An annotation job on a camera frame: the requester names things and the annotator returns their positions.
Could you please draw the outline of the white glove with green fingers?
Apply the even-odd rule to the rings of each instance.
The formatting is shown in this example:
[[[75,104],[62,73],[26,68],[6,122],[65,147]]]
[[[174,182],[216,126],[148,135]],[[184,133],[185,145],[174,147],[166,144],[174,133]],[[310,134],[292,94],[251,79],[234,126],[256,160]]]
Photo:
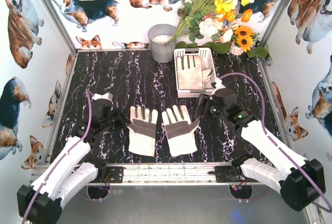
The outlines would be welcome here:
[[[202,70],[202,82],[208,82],[213,75],[213,70],[211,68],[203,69]]]

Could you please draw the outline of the white grey glove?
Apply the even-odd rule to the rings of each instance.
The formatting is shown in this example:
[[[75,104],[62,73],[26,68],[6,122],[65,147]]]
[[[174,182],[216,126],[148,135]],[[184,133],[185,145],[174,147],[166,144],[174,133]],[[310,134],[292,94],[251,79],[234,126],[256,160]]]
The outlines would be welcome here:
[[[129,152],[148,157],[155,155],[157,120],[155,109],[143,109],[140,105],[130,107]]]
[[[178,88],[180,90],[203,89],[201,58],[184,55],[176,58]]]

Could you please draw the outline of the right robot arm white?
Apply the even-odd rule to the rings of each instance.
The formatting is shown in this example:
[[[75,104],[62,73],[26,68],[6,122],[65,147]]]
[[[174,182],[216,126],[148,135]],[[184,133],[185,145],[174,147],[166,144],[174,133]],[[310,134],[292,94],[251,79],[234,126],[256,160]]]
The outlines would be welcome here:
[[[195,117],[223,120],[230,130],[271,162],[267,165],[244,154],[232,160],[234,174],[268,186],[298,212],[324,196],[326,187],[322,164],[317,159],[307,160],[267,131],[257,116],[237,104],[231,90],[222,88],[212,95],[200,94]]]

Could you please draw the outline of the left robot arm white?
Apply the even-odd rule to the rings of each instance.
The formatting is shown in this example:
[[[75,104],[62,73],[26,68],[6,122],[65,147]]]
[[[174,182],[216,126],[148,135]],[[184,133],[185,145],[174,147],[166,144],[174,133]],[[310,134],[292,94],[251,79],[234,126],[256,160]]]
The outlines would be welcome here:
[[[71,136],[48,168],[30,186],[17,192],[21,223],[57,223],[66,204],[86,184],[106,177],[106,162],[92,155],[107,131],[129,121],[116,108],[112,94],[88,97],[88,117],[77,123]]]

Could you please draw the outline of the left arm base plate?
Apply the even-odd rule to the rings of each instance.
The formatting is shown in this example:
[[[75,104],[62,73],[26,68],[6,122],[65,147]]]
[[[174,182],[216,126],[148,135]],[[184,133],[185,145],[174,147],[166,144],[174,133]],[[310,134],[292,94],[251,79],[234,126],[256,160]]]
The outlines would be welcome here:
[[[123,166],[104,166],[98,171],[95,183],[122,183],[124,176]]]

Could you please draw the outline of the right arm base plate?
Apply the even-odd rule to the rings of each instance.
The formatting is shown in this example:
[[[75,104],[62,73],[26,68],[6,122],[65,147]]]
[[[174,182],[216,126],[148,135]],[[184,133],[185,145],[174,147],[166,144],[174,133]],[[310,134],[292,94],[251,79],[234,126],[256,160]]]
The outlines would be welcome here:
[[[247,155],[239,156],[232,160],[230,165],[215,166],[208,174],[214,175],[218,183],[243,182],[247,180],[247,178],[243,175],[240,166],[249,158],[251,157]]]

